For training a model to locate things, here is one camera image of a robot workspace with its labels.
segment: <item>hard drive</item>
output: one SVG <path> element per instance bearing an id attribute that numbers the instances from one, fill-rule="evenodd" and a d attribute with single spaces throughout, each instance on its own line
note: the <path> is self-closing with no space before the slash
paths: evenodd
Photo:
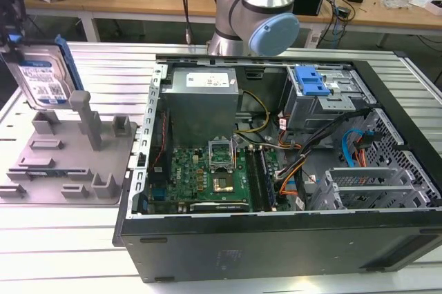
<path id="1" fill-rule="evenodd" d="M 19 63 L 5 60 L 31 108 L 69 109 L 74 90 L 83 90 L 72 55 L 61 37 L 52 42 L 19 43 L 24 57 Z"/>

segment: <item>floor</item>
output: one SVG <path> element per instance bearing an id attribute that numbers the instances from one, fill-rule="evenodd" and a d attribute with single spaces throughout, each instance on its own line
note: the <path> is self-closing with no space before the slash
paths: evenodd
<path id="1" fill-rule="evenodd" d="M 84 32 L 78 19 L 58 17 L 31 17 L 32 24 L 26 24 L 28 36 L 35 38 L 53 38 L 61 34 L 68 41 L 85 41 Z M 97 22 L 99 33 L 103 42 L 143 42 L 143 43 L 181 43 L 184 44 L 184 24 L 162 21 L 144 22 L 147 35 L 143 35 L 141 21 L 116 21 L 101 20 Z M 204 44 L 211 39 L 213 25 L 195 23 L 192 25 L 193 42 Z M 380 35 L 374 33 L 348 32 L 340 42 L 340 49 L 353 50 L 380 50 L 376 42 Z M 307 38 L 307 30 L 301 30 L 294 47 L 303 47 Z M 442 73 L 442 37 L 428 38 L 433 42 L 425 41 L 435 50 L 428 48 L 417 37 L 411 35 L 390 35 L 384 49 L 400 50 L 430 78 L 435 81 Z M 332 48 L 330 42 L 323 42 L 321 48 Z M 0 108 L 14 92 L 16 84 L 10 78 L 4 67 L 0 66 Z M 442 87 L 442 79 L 436 83 Z"/>

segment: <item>workbench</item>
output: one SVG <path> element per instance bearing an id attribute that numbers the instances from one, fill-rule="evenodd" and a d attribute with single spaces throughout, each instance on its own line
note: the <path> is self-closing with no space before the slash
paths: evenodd
<path id="1" fill-rule="evenodd" d="M 96 19 L 128 19 L 138 21 L 184 22 L 182 0 L 65 0 L 46 3 L 25 0 L 28 14 L 81 19 L 89 42 L 98 42 Z M 388 10 L 381 0 L 353 3 L 356 16 L 348 31 L 405 35 L 442 35 L 442 18 L 423 8 Z M 215 23 L 213 0 L 189 0 L 189 19 L 193 23 Z M 316 48 L 319 36 L 330 22 L 332 9 L 326 2 L 318 16 L 298 16 L 300 27 L 309 30 L 306 48 Z"/>
<path id="2" fill-rule="evenodd" d="M 128 114 L 142 123 L 156 54 L 204 54 L 204 46 L 70 43 L 91 108 L 102 121 Z M 416 125 L 442 154 L 442 94 L 408 59 L 393 52 L 290 49 L 286 57 L 367 61 Z M 34 128 L 35 111 L 17 90 L 0 112 L 0 182 Z M 70 110 L 60 119 L 78 120 Z M 135 166 L 135 156 L 128 170 Z M 1 293 L 378 293 L 442 291 L 442 248 L 397 273 L 144 284 L 125 248 L 114 248 L 117 206 L 0 207 Z"/>

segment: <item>wooden table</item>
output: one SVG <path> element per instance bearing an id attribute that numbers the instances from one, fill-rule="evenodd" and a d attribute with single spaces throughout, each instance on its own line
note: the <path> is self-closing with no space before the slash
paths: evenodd
<path id="1" fill-rule="evenodd" d="M 388 34 L 442 35 L 442 17 L 423 8 L 412 6 L 410 9 L 387 9 L 381 0 L 364 0 L 362 3 L 351 4 L 356 9 L 356 16 L 347 30 L 386 33 L 381 37 L 378 46 L 383 46 Z M 348 7 L 341 1 L 339 5 Z M 324 3 L 320 13 L 331 19 L 331 6 Z"/>
<path id="2" fill-rule="evenodd" d="M 141 21 L 185 21 L 182 0 L 65 0 L 46 3 L 25 0 L 28 14 L 78 17 L 83 22 L 88 41 L 99 41 L 95 19 Z M 189 0 L 189 18 L 193 23 L 215 23 L 213 0 Z M 299 16 L 302 28 L 320 32 L 328 17 Z"/>
<path id="3" fill-rule="evenodd" d="M 95 19 L 129 19 L 140 21 L 184 21 L 182 0 L 66 0 L 46 3 L 25 0 L 29 14 L 81 19 L 88 41 L 99 41 Z M 411 35 L 442 35 L 442 18 L 426 10 L 388 10 L 381 0 L 364 0 L 353 4 L 355 19 L 347 30 Z M 189 18 L 194 23 L 215 23 L 213 0 L 189 0 Z M 298 16 L 301 28 L 309 29 L 306 48 L 317 46 L 321 33 L 327 27 L 332 10 L 323 4 L 316 16 Z"/>

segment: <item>white box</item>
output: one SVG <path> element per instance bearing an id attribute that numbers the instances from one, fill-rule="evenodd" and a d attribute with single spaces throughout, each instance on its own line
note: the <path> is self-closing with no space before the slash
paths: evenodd
<path id="1" fill-rule="evenodd" d="M 442 0 L 432 0 L 425 5 L 425 9 L 430 11 L 432 14 L 435 14 L 436 16 L 442 16 L 442 7 L 437 6 L 433 2 L 437 2 L 439 5 L 441 5 Z"/>

